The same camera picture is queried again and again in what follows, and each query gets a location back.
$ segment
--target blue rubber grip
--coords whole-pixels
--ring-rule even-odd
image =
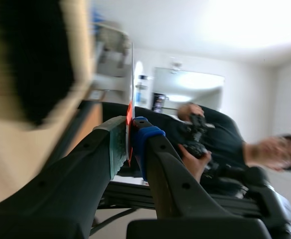
[[[144,117],[136,117],[135,119],[147,121]],[[156,126],[148,126],[140,128],[136,132],[132,132],[132,147],[133,152],[140,167],[142,177],[147,182],[146,177],[146,157],[145,157],[145,146],[146,140],[150,137],[163,135],[165,132]]]

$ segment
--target white ceiling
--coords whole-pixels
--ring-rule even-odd
[[[94,0],[137,48],[278,66],[291,60],[291,0]]]

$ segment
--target ceiling light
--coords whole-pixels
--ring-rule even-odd
[[[224,77],[196,72],[186,72],[178,78],[178,84],[182,87],[193,90],[215,89],[224,85]]]
[[[174,101],[174,102],[188,102],[191,99],[191,97],[189,96],[178,96],[178,95],[167,96],[167,97],[169,101]]]

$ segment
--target cable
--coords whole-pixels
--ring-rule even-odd
[[[137,209],[135,209],[135,208],[131,208],[131,209],[125,210],[124,212],[118,213],[118,214],[116,214],[116,215],[114,215],[114,216],[106,219],[102,223],[96,225],[94,228],[91,228],[89,235],[91,236],[92,234],[96,233],[100,229],[104,228],[109,223],[112,223],[114,220],[119,219],[119,218],[122,218],[122,217],[124,217],[126,215],[129,215],[129,214],[135,212],[136,210]]]

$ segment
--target man's hand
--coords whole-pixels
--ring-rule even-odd
[[[200,106],[192,103],[181,106],[177,111],[177,116],[182,121],[190,121],[190,114],[204,117],[203,109]]]
[[[192,154],[190,154],[181,144],[179,144],[178,146],[183,154],[182,161],[185,167],[187,168],[187,170],[190,171],[193,177],[198,182],[200,182],[202,173],[204,172],[204,168],[211,160],[211,152],[209,151],[200,159],[197,159]]]

